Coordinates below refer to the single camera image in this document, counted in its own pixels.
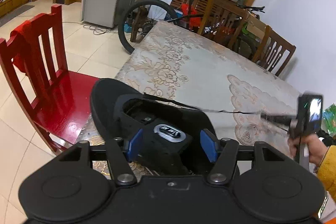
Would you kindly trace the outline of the person right hand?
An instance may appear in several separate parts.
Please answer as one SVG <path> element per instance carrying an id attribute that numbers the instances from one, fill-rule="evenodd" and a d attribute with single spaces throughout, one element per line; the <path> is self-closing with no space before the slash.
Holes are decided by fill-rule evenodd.
<path id="1" fill-rule="evenodd" d="M 319 140 L 316 134 L 311 134 L 296 139 L 289 138 L 288 146 L 290 154 L 295 157 L 299 143 L 304 143 L 307 145 L 309 150 L 309 162 L 319 166 L 322 163 L 324 156 L 326 155 L 328 148 L 324 145 L 322 141 Z"/>

